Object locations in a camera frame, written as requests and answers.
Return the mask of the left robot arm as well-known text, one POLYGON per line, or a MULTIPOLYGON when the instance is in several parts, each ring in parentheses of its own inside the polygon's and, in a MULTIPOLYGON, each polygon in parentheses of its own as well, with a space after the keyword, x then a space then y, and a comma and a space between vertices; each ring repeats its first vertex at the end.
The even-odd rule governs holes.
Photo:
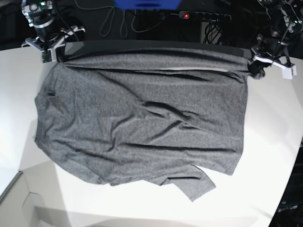
POLYGON ((277 66, 284 79, 297 75, 291 63, 288 46, 303 33, 303 2, 301 0, 259 0, 271 20, 270 36, 257 35, 257 44, 251 47, 249 72, 263 77, 264 68, 277 66))

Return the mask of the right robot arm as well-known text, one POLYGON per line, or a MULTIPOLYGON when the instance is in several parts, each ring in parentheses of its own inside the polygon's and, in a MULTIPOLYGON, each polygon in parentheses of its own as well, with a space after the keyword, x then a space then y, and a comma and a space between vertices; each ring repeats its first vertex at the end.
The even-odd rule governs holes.
POLYGON ((36 38, 26 38, 21 47, 30 46, 38 50, 42 63, 66 61, 63 49, 67 39, 75 38, 78 42, 77 33, 86 32, 82 26, 68 25, 54 0, 24 0, 21 12, 28 25, 36 31, 36 38))

